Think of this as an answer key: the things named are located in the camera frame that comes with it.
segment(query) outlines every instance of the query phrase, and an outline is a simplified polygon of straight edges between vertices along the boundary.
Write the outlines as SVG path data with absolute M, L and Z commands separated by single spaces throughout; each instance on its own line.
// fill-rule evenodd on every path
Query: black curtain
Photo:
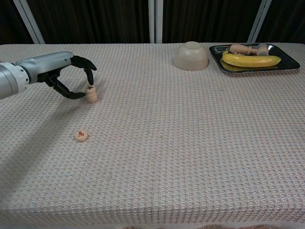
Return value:
M 305 43 L 305 0 L 273 0 L 257 42 Z
M 247 42 L 261 0 L 164 0 L 163 42 Z
M 1 0 L 0 44 L 31 44 L 33 40 L 12 0 Z
M 46 43 L 149 43 L 147 0 L 28 0 Z

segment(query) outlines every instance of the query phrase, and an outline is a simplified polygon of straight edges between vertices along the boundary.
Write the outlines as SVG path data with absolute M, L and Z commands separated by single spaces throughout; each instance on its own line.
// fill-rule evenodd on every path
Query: table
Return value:
M 275 43 L 299 70 L 236 76 L 209 51 L 178 69 L 179 45 L 0 46 L 6 62 L 71 51 L 98 69 L 94 104 L 44 83 L 0 101 L 0 225 L 305 228 L 305 45 Z M 59 79 L 87 85 L 71 66 Z

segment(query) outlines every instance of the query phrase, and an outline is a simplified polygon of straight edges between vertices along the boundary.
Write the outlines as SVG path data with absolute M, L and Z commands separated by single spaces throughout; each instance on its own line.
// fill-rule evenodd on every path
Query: robotic arm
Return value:
M 26 85 L 45 82 L 53 87 L 62 96 L 69 99 L 79 99 L 86 94 L 74 93 L 63 85 L 57 77 L 61 70 L 69 65 L 83 68 L 87 74 L 88 82 L 93 85 L 92 70 L 96 70 L 94 64 L 80 56 L 74 56 L 72 52 L 56 52 L 43 56 L 33 57 L 12 63 L 0 63 L 0 99 L 20 93 L 26 89 Z

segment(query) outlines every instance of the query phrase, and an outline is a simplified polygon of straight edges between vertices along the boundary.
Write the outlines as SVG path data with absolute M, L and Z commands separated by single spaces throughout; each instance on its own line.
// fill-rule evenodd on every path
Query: banana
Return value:
M 220 63 L 222 64 L 222 66 L 226 69 L 226 70 L 229 70 L 229 71 L 232 71 L 232 72 L 237 72 L 237 71 L 249 71 L 249 70 L 266 70 L 266 69 L 277 69 L 277 66 L 274 65 L 274 66 L 269 66 L 269 67 L 252 67 L 252 68 L 249 68 L 249 67 L 238 67 L 238 66 L 234 66 L 234 65 L 231 65 L 231 64 L 228 64 L 226 62 L 223 61 L 223 59 L 220 60 Z
M 225 51 L 223 53 L 223 61 L 239 67 L 269 67 L 277 65 L 281 58 L 277 56 L 245 56 Z

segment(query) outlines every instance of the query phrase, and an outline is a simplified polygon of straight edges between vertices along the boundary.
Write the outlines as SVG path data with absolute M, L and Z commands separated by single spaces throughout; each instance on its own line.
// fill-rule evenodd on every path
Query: metal tray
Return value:
M 245 46 L 257 46 L 259 43 L 249 43 L 249 44 L 242 44 Z M 271 67 L 263 67 L 263 68 L 247 68 L 247 67 L 237 67 L 230 64 L 225 63 L 222 60 L 223 52 L 229 50 L 230 44 L 228 45 L 216 45 L 210 47 L 210 52 L 214 57 L 216 63 L 218 64 L 219 68 L 226 73 L 253 73 L 253 72 L 270 72 L 270 71 L 284 71 L 284 70 L 293 70 L 298 69 L 300 64 L 292 59 L 289 55 L 287 55 L 284 51 L 280 48 L 276 47 L 272 44 L 267 44 L 269 55 L 278 56 L 282 60 L 275 66 Z

